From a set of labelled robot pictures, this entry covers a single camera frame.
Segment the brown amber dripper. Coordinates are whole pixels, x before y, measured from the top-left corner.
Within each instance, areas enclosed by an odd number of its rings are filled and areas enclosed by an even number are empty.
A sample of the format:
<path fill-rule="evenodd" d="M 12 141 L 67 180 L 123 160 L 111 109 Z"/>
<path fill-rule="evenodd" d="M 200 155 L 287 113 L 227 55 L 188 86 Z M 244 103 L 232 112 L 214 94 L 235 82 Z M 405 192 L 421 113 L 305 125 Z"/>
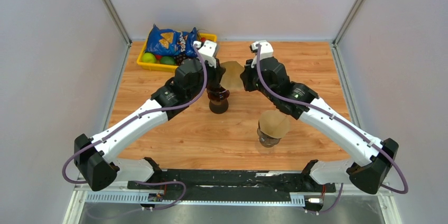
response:
<path fill-rule="evenodd" d="M 229 97 L 230 91 L 224 87 L 208 88 L 207 95 L 210 101 L 222 102 Z"/>

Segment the paper coffee filter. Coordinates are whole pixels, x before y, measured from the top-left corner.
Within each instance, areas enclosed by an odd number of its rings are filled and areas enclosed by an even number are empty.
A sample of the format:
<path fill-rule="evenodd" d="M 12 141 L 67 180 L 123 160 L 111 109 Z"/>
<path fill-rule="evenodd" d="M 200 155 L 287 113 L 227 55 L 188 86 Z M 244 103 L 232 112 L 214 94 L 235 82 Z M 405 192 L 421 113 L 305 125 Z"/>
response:
<path fill-rule="evenodd" d="M 272 138 L 283 138 L 291 129 L 289 117 L 278 110 L 264 111 L 259 118 L 259 129 Z"/>

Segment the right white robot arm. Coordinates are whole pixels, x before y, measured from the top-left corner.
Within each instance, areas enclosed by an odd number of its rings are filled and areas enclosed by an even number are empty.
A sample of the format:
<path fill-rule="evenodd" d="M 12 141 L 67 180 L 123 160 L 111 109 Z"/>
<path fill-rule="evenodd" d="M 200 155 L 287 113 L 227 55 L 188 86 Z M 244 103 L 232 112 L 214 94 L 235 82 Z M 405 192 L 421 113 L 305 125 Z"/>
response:
<path fill-rule="evenodd" d="M 309 161 L 301 177 L 305 189 L 315 191 L 322 184 L 349 183 L 369 194 L 376 194 L 380 188 L 393 190 L 384 180 L 395 163 L 396 141 L 381 140 L 356 127 L 307 85 L 290 81 L 285 66 L 277 59 L 262 59 L 259 65 L 260 70 L 255 60 L 246 61 L 240 75 L 244 89 L 261 92 L 279 111 L 316 128 L 350 156 L 342 161 Z"/>

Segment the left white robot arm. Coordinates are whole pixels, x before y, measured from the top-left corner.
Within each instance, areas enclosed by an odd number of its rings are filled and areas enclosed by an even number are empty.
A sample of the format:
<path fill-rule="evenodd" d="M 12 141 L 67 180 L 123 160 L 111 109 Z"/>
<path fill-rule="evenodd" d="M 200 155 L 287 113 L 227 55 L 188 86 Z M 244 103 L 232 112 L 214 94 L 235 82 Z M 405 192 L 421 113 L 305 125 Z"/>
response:
<path fill-rule="evenodd" d="M 113 127 L 92 137 L 79 135 L 74 140 L 73 162 L 93 191 L 100 191 L 119 180 L 139 180 L 156 189 L 162 176 L 148 161 L 132 161 L 137 172 L 125 176 L 117 156 L 151 129 L 162 125 L 192 105 L 206 87 L 217 86 L 225 72 L 219 59 L 187 59 L 175 75 L 154 92 L 138 110 Z"/>

